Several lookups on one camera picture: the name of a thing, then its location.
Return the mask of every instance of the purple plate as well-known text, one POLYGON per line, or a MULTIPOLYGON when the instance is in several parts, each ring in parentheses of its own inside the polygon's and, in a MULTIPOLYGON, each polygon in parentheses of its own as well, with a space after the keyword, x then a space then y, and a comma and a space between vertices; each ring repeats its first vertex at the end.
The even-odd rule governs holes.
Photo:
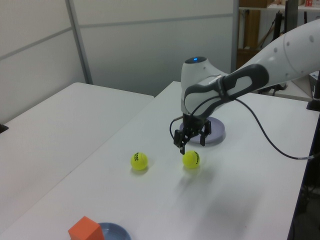
MULTIPOLYGON (((206 137, 205 143, 206 144, 221 143, 225 139, 225 133, 226 133, 225 125, 222 123, 222 121, 214 117, 210 116, 207 119, 211 122, 211 134, 206 137)), ((180 130, 182 130, 183 128, 184 128, 184 124, 181 123, 180 130)), ((200 144, 200 135, 191 138, 190 142, 200 144)))

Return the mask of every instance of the white wall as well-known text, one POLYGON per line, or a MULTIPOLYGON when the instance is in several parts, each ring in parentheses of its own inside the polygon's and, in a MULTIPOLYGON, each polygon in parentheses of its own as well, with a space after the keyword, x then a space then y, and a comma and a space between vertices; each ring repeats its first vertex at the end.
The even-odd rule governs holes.
POLYGON ((73 1, 93 84, 156 96, 205 56, 231 71, 234 1, 73 1))
POLYGON ((0 123, 85 82, 65 0, 0 0, 0 123))

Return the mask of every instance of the cardboard box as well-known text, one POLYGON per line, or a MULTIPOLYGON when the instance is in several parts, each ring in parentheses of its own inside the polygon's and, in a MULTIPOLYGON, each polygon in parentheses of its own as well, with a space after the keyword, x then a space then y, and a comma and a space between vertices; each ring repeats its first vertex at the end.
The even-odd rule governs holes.
POLYGON ((239 0, 239 7, 267 8, 275 0, 239 0))

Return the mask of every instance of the wire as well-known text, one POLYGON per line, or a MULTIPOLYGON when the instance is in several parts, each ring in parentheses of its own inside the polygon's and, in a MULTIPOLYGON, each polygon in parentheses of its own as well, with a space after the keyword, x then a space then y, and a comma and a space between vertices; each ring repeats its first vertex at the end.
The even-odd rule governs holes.
POLYGON ((274 88, 274 91, 273 91, 273 93, 272 93, 272 97, 274 97, 274 96, 275 96, 276 91, 277 91, 277 89, 276 89, 276 88, 274 88))
POLYGON ((315 155, 311 155, 311 156, 306 156, 306 157, 295 157, 295 156, 290 156, 288 154, 285 154, 284 152, 282 152, 279 148, 276 147, 276 145, 274 145, 274 143, 270 140, 270 138, 267 136, 264 128, 262 127, 260 121, 258 120, 256 114, 254 113, 254 111, 252 111, 252 109, 247 105, 245 104, 243 101, 239 100, 239 99, 235 99, 237 102, 241 103, 242 105, 244 105, 251 113, 252 115, 254 116, 256 122, 258 123, 263 135, 265 136, 265 138, 268 140, 268 142, 275 148, 275 150, 277 150, 279 153, 281 153, 282 155, 286 156, 287 158, 290 158, 290 159, 295 159, 295 160, 311 160, 311 159, 315 159, 317 157, 320 156, 320 152, 318 152, 317 154, 315 155))
POLYGON ((265 43, 265 41, 266 41, 269 33, 271 32, 271 28, 272 28, 272 26, 274 25, 275 21, 276 21, 276 18, 274 18, 274 20, 273 20, 273 22, 271 23, 271 26, 270 26, 270 28, 269 28, 269 31, 267 32, 265 38, 263 39, 263 42, 261 43, 261 46, 260 46, 261 49, 262 49, 262 46, 264 45, 264 43, 265 43))
POLYGON ((295 240, 295 223, 293 219, 291 223, 292 223, 292 240, 295 240))
MULTIPOLYGON (((195 112, 196 112, 203 104, 209 102, 210 100, 216 99, 216 98, 219 98, 219 96, 210 97, 210 98, 206 99, 205 101, 203 101, 202 103, 200 103, 200 104, 193 110, 193 112, 190 114, 187 125, 189 125, 190 120, 191 120, 191 117, 193 117, 193 115, 195 114, 195 112)), ((290 155, 284 153, 284 152, 281 151, 279 148, 277 148, 277 146, 270 140, 270 138, 269 138, 268 135, 266 134, 264 128, 262 127, 262 125, 261 125, 258 117, 256 116, 256 114, 254 113, 254 111, 253 111, 247 104, 245 104, 243 101, 241 101, 241 100, 239 100, 239 99, 235 99, 235 100, 236 100, 237 102, 241 103, 243 106, 245 106, 245 107, 252 113, 253 117, 255 118, 256 122, 258 123, 258 125, 259 125, 259 127, 260 127, 260 129, 261 129, 261 131, 262 131, 262 133, 263 133, 263 135, 265 136, 265 138, 266 138, 266 139, 268 140, 268 142, 274 147, 274 149, 277 150, 277 151, 278 151, 279 153, 281 153, 282 155, 286 156, 287 158, 295 159, 295 160, 313 160, 313 159, 315 159, 315 158, 317 158, 317 157, 320 156, 320 152, 318 152, 318 153, 316 153, 316 154, 314 154, 314 155, 311 155, 311 156, 306 156, 306 157, 290 156, 290 155)), ((175 121, 180 120, 180 119, 182 119, 182 118, 183 118, 182 116, 177 117, 177 118, 173 119, 172 122, 170 123, 169 131, 170 131, 170 135, 171 135, 171 137, 172 137, 173 140, 174 140, 175 138, 174 138, 174 136, 173 136, 173 134, 172 134, 172 130, 171 130, 172 124, 173 124, 175 121)))

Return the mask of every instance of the black stand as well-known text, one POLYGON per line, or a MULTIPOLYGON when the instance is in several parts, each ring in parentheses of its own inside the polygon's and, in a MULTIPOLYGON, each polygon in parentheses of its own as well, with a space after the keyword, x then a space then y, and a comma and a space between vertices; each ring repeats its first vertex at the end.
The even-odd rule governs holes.
POLYGON ((0 124, 0 134, 3 133, 4 131, 8 130, 9 128, 5 125, 0 124))
POLYGON ((313 99, 308 103, 306 109, 320 112, 320 74, 315 83, 313 99))

